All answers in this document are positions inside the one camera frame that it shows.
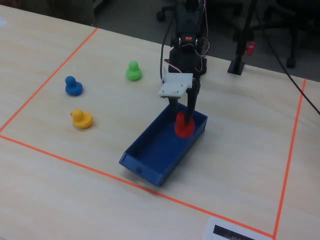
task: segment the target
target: black stand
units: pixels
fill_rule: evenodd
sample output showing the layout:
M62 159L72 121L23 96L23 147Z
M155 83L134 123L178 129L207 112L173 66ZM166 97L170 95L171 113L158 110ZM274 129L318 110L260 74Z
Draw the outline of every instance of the black stand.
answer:
M245 20L244 28L238 37L238 42L237 42L236 51L235 51L236 56L235 56L235 59L231 61L228 69L228 73L230 74L241 75L242 70L244 69L245 62L242 61L242 56L245 54L247 49L249 27L256 9L256 5L257 5L257 0L251 0L248 15Z

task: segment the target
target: orange tape line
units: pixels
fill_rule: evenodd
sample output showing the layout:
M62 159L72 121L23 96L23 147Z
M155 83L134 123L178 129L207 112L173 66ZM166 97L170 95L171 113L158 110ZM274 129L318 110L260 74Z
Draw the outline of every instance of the orange tape line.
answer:
M304 79L303 86L302 86L302 92L305 91L306 83L307 83L307 79ZM280 197L280 203L279 203L279 207L278 207L278 212L276 214L276 220L275 220L275 225L274 225L274 230L273 230L272 238L274 240L277 237L281 211L282 211L282 207L284 205L284 199L285 199L286 187L287 187L287 182L288 182L288 176L289 176L292 152L294 150L297 126L298 126L299 115L300 115L300 110L301 110L301 105L302 105L303 98L304 98L304 96L302 94L300 94L299 105L298 105L298 108L296 110L295 121L294 121L294 126L293 126L293 132L292 132L292 137L291 137L291 144L290 144L290 149L289 149L288 161L286 162L286 169L285 169L285 174L284 174L284 180L283 180L282 192L281 192L281 197Z
M54 77L54 75L57 74L57 72L78 52L78 50L96 33L98 28L96 28L74 51L73 53L58 67L57 70L54 71L54 73L35 91L34 94L32 94L31 97L16 111L12 117L0 128L0 133L3 129L5 129L6 126L21 112L22 109L39 93L39 91Z
M90 170L90 171L95 172L95 173L97 173L97 174L104 175L104 176L106 176L106 177L108 177L108 178L117 180L117 181L122 182L122 183L124 183L124 184L131 185L131 186L133 186L133 187L135 187L135 188L144 190L144 191L146 191L146 192L148 192L148 193L157 195L157 196L159 196L159 197L162 197L162 198L164 198L164 199L170 200L170 201L175 202L175 203L177 203L177 204L181 204L181 205L186 206L186 207L188 207L188 208L191 208L191 209L200 211L200 212L202 212L202 213L205 213L205 214L208 214L208 215L217 217L217 218L219 218L219 219L223 219L223 220L228 221L228 222L230 222L230 223L236 224L236 225L241 226L241 227L243 227L243 228L252 230L252 231L254 231L254 232L256 232L256 233L259 233L259 234L262 234L262 235L265 235L265 236L267 236L267 237L272 238L272 235L271 235L270 233L261 231L261 230L259 230L259 229L256 229L256 228L252 227L252 226L249 226L249 225L243 224L243 223L241 223L241 222L232 220L232 219L227 218L227 217L225 217L225 216L218 215L218 214L213 213L213 212L211 212L211 211L207 211L207 210L205 210L205 209L202 209L202 208L200 208L200 207L191 205L191 204L186 203L186 202L184 202L184 201L180 201L180 200L175 199L175 198L173 198L173 197L170 197L170 196L164 195L164 194L162 194L162 193L156 192L156 191L151 190L151 189L149 189L149 188L146 188L146 187L144 187L144 186L140 186L140 185L138 185L138 184L135 184L135 183L130 182L130 181L128 181L128 180L124 180L124 179L122 179L122 178L120 178L120 177L111 175L111 174L109 174L109 173L100 171L100 170L95 169L95 168L93 168L93 167L86 166L86 165L83 165L83 164L81 164L81 163L78 163L78 162L75 162L75 161L66 159L66 158L64 158L64 157L61 157L61 156L55 155L55 154L53 154L53 153L50 153L50 152L41 150L41 149L36 148L36 147L34 147L34 146L31 146L31 145L28 145L28 144L26 144L26 143L23 143L23 142L20 142L20 141L11 139L11 138L6 137L6 136L3 136L3 135L0 135L0 138L5 139L5 140L8 140L8 141L13 142L13 143L16 143L16 144L19 144L19 145L22 145L22 146L27 147L27 148L29 148L29 149L35 150L35 151L37 151L37 152L46 154L46 155L51 156L51 157L53 157L53 158L56 158L56 159L65 161L65 162L67 162L67 163L76 165L76 166L78 166L78 167L81 167L81 168Z

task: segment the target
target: black cable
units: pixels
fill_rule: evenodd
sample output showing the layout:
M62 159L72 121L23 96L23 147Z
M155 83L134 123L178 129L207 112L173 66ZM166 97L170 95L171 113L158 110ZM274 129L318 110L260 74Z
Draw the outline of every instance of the black cable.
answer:
M169 33L169 31L170 31L170 28L171 28L171 25L172 25L172 23L174 22L174 19L175 19L175 17L173 16L171 22L169 23L168 29L167 29L166 32L165 32L163 41L162 41L162 46L161 46L161 58L160 58L160 78L161 78L161 80L162 80L162 63L163 63L163 58L164 58L164 46L165 46L165 42L166 42L168 33Z
M260 22L260 18L258 15L258 10L257 8L255 8L255 15L256 18L259 22L259 26L261 27L261 22ZM276 53L274 47L271 45L269 37L267 36L267 34L265 33L265 30L261 27L262 33L264 35L264 38L266 40L266 42L268 43L270 49L272 50L275 58L278 60L281 68L283 69L283 71L285 72L285 74L289 77L289 79L291 80L291 82L295 85L295 87L299 90L299 92L304 96L304 98L308 101L308 103L314 108L314 110L320 115L320 111L316 108L316 106L309 100L309 98L304 94L304 92L300 89L300 87L297 85L297 83L293 80L293 78L290 76L290 74L288 73L287 69L285 68L285 66L282 64L278 54Z

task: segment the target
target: paper label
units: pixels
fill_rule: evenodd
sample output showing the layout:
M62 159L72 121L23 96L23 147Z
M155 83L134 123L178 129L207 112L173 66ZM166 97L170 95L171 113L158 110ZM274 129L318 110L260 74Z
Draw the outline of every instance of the paper label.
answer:
M7 23L8 23L8 22L0 16L0 27L3 27L3 26L6 25Z
M234 223L211 217L206 226L203 240L272 240L270 237Z

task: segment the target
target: floor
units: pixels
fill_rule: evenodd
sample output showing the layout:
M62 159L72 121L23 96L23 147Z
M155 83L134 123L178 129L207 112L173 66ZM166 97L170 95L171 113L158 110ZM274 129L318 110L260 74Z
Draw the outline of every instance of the floor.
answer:
M156 13L162 6L170 5L171 0L107 0L96 14L95 26L101 29L117 32L120 34L161 43L168 27L171 14L168 13L165 22L158 22ZM226 11L225 16L234 20L239 26L245 22L249 1L244 1L243 12L240 17L234 17L231 11ZM266 9L265 1L259 1L258 11L260 17ZM208 16L209 39L211 41L210 56L232 60L235 57L236 43L233 41L234 31L219 23L211 15ZM166 44L169 45L171 36L168 36ZM290 35L288 29L268 30L267 34L285 64L290 53ZM276 58L270 51L262 33L255 32L255 49L251 57L245 56L245 63L251 66L264 68L276 72L283 72ZM289 69L293 76L307 78L320 82L320 38L310 36L307 33L299 33L297 64L294 69Z

